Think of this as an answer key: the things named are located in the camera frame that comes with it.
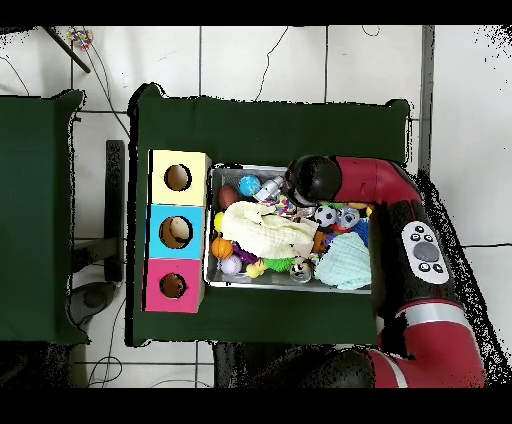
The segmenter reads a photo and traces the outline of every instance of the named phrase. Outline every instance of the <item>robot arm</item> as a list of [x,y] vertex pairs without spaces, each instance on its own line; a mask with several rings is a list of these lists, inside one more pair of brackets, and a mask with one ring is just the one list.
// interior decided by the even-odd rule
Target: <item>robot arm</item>
[[375,206],[369,251],[382,350],[359,351],[366,361],[336,369],[371,372],[374,387],[483,386],[483,365],[452,272],[406,173],[379,159],[308,156],[294,161],[285,179],[298,206],[322,200]]

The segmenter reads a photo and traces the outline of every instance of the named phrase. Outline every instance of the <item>red robot arm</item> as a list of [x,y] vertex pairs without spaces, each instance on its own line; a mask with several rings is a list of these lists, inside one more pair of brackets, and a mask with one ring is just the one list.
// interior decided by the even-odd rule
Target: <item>red robot arm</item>
[[335,159],[342,184],[334,200],[376,205],[369,249],[381,350],[364,355],[374,386],[483,386],[478,346],[415,185],[384,160]]

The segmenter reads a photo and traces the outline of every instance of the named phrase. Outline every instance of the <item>yellow ball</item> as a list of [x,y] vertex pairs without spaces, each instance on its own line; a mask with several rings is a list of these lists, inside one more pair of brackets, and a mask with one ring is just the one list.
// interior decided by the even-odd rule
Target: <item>yellow ball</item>
[[222,232],[222,219],[224,218],[224,212],[219,212],[213,219],[213,226],[218,233]]

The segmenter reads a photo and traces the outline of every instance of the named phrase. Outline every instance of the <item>soccer ball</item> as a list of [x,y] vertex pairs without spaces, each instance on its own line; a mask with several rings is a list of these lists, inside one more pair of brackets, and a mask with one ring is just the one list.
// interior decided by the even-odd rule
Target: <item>soccer ball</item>
[[320,227],[328,227],[336,222],[336,209],[320,206],[315,211],[315,221]]

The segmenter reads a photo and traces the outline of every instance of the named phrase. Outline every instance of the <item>green table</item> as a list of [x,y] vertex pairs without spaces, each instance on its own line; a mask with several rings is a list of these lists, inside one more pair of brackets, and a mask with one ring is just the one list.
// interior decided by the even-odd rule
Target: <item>green table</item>
[[84,343],[66,314],[70,119],[83,93],[0,96],[0,340]]
[[149,149],[206,153],[213,163],[286,166],[306,154],[405,161],[405,100],[386,106],[163,98],[144,84],[130,101],[127,342],[222,340],[375,343],[370,296],[207,286],[199,313],[141,312]]

